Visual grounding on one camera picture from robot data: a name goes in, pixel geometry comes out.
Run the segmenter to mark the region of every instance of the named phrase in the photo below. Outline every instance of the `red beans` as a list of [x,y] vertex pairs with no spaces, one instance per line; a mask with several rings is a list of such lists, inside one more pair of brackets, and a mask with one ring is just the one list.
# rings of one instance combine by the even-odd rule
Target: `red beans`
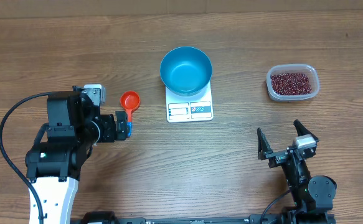
[[279,95],[305,95],[312,90],[309,77],[304,73],[271,75],[271,84]]

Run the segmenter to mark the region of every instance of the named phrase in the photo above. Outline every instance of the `blue bowl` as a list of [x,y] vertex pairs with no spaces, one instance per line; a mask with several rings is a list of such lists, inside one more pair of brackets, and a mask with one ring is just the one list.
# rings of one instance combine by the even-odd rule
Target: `blue bowl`
[[161,63],[163,83],[175,94],[192,96],[212,78],[212,63],[195,47],[178,47],[167,53]]

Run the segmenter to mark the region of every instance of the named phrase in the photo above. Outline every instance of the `wood grain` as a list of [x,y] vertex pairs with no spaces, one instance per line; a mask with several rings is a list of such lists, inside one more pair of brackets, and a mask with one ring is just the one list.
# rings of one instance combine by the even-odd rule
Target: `wood grain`
[[[159,64],[180,45],[212,60],[213,121],[166,121]],[[284,63],[315,67],[318,96],[271,101],[265,75]],[[0,121],[24,97],[85,83],[108,88],[103,113],[120,110],[126,90],[142,103],[132,138],[97,146],[85,163],[73,217],[93,210],[146,218],[261,213],[286,182],[280,168],[257,160],[256,129],[283,149],[300,119],[321,139],[308,160],[312,175],[338,184],[338,223],[363,222],[363,11],[0,20]],[[23,172],[46,121],[45,99],[36,99],[4,128],[7,152]],[[285,198],[271,211],[290,203]],[[28,219],[27,188],[0,154],[0,223]]]

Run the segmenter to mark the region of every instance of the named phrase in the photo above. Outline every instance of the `white container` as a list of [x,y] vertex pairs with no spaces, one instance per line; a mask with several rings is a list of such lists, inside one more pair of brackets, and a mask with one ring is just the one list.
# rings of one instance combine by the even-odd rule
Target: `white container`
[[[282,73],[304,73],[309,77],[311,85],[311,93],[305,95],[279,95],[271,84],[271,75],[277,75]],[[289,64],[289,65],[277,65],[274,66],[267,73],[267,89],[268,94],[272,100],[275,101],[296,101],[296,100],[307,100],[317,95],[319,91],[319,80],[317,71],[310,65],[306,64]]]

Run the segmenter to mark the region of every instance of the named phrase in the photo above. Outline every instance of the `white scale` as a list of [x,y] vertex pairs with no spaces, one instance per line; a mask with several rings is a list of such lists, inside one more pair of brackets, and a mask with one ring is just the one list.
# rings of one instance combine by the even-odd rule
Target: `white scale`
[[193,96],[179,96],[166,87],[166,114],[170,123],[211,121],[213,101],[210,82]]

